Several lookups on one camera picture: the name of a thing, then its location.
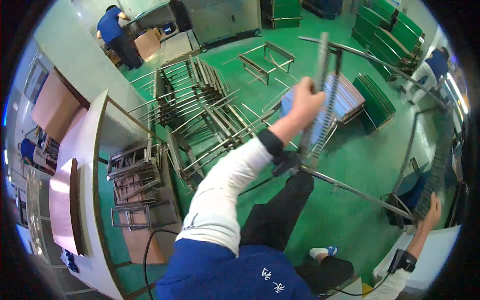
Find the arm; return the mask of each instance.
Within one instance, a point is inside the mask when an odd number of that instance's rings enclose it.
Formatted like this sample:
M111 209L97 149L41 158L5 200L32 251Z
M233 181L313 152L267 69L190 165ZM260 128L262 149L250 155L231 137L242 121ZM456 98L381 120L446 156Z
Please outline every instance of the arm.
M272 149L288 144L316 117L325 96L324 93L312 95L312 85L310 78L303 78L287 116L273 124L269 132L261 132L257 138L229 152L210 170L198 186L177 240L211 242L238 255L237 197L272 159L272 153L275 154Z
M432 193L430 210L423 222L420 222L417 227L417 233L407 247L407 252L412 254L416 259L420 257L420 253L425 245L428 234L440 220L442 207L438 201L435 193ZM405 288L405 282L410 277L410 272L403 269L398 269L395 273L390 274L382 285L368 294L365 300L394 300L398 294Z
M123 20L130 21L130 18L124 12L120 12L117 16Z

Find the cardboard box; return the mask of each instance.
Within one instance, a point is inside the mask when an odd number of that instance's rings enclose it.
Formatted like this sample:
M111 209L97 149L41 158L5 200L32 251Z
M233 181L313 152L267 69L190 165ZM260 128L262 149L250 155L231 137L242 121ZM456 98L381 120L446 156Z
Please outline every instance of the cardboard box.
M149 30L135 40L138 53L145 60L160 49L160 41L156 36L157 30Z
M32 109L32 119L52 139L60 143L79 109L80 102L62 83L57 71L52 70L38 94Z

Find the hand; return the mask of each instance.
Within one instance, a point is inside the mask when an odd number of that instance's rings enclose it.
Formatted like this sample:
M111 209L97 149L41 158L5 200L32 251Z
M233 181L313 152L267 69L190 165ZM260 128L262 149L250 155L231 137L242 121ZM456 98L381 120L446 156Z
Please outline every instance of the hand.
M437 196L433 192L430 196L430 210L425 217L423 222L420 222L419 229L425 231L425 233L429 233L435 225L437 225L438 221L440 220L440 215L442 214L442 205L440 201L437 199Z
M303 77L295 87L292 109L288 115L298 122L300 130L316 118L326 98L324 92L313 94L312 90L313 80L310 77Z

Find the black wristband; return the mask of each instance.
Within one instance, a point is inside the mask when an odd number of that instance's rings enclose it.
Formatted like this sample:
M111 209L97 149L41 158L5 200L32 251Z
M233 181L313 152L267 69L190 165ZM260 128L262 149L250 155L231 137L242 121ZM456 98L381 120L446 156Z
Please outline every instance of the black wristband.
M283 150L282 141L268 129L263 129L258 134L258 139L267 148L268 153L273 157L279 156Z

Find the workbench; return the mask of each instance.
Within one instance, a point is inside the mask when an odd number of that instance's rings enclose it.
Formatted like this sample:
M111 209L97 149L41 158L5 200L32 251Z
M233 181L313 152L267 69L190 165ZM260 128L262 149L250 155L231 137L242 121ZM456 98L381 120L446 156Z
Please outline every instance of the workbench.
M132 35L137 38L147 28L159 25L165 21L171 21L175 25L175 30L171 34L166 35L163 33L162 28L159 28L159 31L162 34L159 39L160 42L167 40L180 32L177 22L175 21L175 15L170 8L170 0L165 0L162 4L137 15L122 28L125 31L130 31Z

